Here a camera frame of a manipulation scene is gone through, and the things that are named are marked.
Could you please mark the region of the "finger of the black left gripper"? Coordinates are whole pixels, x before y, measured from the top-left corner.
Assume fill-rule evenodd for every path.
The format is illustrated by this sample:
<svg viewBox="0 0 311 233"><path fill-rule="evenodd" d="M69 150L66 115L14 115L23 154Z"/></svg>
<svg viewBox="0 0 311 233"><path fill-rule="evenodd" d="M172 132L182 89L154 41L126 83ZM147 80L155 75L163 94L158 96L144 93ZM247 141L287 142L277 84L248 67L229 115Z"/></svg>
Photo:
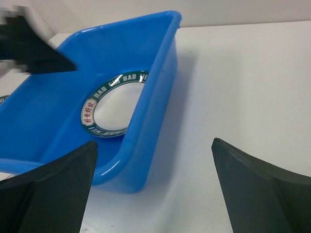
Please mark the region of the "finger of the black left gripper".
<svg viewBox="0 0 311 233"><path fill-rule="evenodd" d="M0 11L0 61L12 60L13 68L24 73L46 74L70 72L76 64L46 40L32 27L27 7L15 11Z"/></svg>

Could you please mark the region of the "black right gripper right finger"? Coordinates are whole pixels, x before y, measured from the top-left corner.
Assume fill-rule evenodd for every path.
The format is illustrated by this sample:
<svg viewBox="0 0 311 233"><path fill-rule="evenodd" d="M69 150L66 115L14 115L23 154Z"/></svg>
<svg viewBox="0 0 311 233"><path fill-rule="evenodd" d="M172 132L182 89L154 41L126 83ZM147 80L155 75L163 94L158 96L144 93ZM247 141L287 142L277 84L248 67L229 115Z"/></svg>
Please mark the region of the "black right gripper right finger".
<svg viewBox="0 0 311 233"><path fill-rule="evenodd" d="M251 156L220 138L211 146L235 233L309 233L311 179Z"/></svg>

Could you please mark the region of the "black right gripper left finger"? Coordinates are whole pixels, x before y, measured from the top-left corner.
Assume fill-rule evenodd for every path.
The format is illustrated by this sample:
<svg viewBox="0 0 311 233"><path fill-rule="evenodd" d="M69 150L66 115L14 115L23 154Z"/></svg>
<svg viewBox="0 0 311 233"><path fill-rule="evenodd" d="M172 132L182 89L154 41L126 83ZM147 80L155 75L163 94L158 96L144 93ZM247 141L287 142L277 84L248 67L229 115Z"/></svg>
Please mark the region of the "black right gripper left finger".
<svg viewBox="0 0 311 233"><path fill-rule="evenodd" d="M96 141L0 183L2 233L78 233L98 158Z"/></svg>

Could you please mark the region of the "green rimmed plate top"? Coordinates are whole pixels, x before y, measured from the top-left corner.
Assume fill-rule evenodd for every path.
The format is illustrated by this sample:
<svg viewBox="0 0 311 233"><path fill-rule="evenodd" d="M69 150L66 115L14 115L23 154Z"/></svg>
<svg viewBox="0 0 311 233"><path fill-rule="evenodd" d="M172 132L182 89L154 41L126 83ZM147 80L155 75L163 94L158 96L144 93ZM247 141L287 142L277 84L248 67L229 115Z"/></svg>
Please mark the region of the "green rimmed plate top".
<svg viewBox="0 0 311 233"><path fill-rule="evenodd" d="M148 75L144 70L131 71L97 87L82 107L83 129L101 138L124 135Z"/></svg>

